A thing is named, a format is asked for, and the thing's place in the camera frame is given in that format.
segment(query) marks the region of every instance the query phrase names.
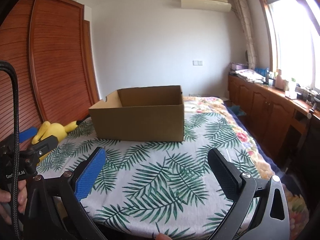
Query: floral blanket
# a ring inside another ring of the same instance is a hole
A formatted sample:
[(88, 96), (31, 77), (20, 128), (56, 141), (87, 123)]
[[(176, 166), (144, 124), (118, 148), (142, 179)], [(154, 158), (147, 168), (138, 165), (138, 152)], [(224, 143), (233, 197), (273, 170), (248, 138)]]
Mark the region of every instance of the floral blanket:
[[(207, 162), (218, 148), (241, 171), (269, 179), (274, 172), (259, 154), (255, 141), (218, 98), (185, 97), (183, 142), (128, 142), (96, 137), (90, 118), (71, 132), (38, 166), (45, 178), (60, 176), (87, 159), (98, 146), (106, 164), (89, 196), (81, 201), (95, 222), (136, 236), (159, 232), (172, 239), (205, 239), (232, 205)], [(308, 222), (301, 196), (285, 187), (291, 239)], [(238, 234), (249, 225), (257, 199)]]

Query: plush toy ear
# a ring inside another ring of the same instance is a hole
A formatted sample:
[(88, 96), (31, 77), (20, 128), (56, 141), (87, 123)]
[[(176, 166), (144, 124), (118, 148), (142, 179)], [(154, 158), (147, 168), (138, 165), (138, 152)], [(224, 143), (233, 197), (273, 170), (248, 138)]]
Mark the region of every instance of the plush toy ear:
[(74, 129), (76, 129), (78, 126), (77, 126), (77, 122), (74, 121), (74, 122), (71, 122), (70, 124), (67, 124), (64, 129), (66, 130), (66, 132), (71, 132), (73, 131)]
[(51, 125), (50, 122), (45, 121), (45, 122), (41, 125), (40, 129), (38, 130), (37, 135), (34, 136), (34, 138), (32, 139), (31, 144), (36, 144), (36, 143), (38, 143), (39, 140), (40, 140), (40, 138), (44, 135), (45, 131), (47, 131), (47, 129), (49, 128), (50, 125)]

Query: human hand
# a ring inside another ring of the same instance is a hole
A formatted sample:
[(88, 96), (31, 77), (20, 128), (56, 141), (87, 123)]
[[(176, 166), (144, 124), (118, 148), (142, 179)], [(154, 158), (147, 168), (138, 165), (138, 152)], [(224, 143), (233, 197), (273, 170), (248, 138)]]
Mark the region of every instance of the human hand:
[(156, 240), (172, 240), (172, 239), (169, 236), (166, 236), (160, 233), (159, 235), (157, 235)]
[[(25, 180), (21, 180), (18, 182), (18, 211), (20, 213), (23, 213), (26, 209), (27, 204), (27, 188), (26, 188), (27, 182)], [(11, 200), (11, 194), (10, 192), (4, 191), (0, 189), (0, 203), (9, 203)], [(3, 217), (4, 221), (11, 225), (11, 217), (7, 214), (4, 207), (0, 204), (0, 215)]]

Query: stack of papers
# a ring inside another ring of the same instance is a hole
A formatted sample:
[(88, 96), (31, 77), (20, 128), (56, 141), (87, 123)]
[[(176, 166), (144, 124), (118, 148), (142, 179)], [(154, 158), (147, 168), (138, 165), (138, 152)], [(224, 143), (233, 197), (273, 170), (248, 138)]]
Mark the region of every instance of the stack of papers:
[(263, 83), (264, 80), (263, 76), (252, 69), (237, 70), (236, 74), (238, 77), (244, 79), (247, 82)]

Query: stuffed animal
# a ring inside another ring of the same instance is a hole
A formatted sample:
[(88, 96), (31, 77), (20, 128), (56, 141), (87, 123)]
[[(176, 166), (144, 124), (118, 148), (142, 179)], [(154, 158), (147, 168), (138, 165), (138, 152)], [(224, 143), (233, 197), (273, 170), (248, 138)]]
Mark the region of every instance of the stuffed animal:
[[(71, 122), (66, 126), (63, 126), (59, 123), (50, 123), (48, 121), (45, 121), (38, 130), (36, 136), (34, 136), (34, 138), (32, 139), (31, 143), (36, 144), (51, 135), (57, 137), (58, 141), (61, 142), (67, 136), (68, 132), (73, 131), (77, 127), (77, 121)], [(40, 161), (42, 161), (46, 156), (47, 154), (40, 157)]]

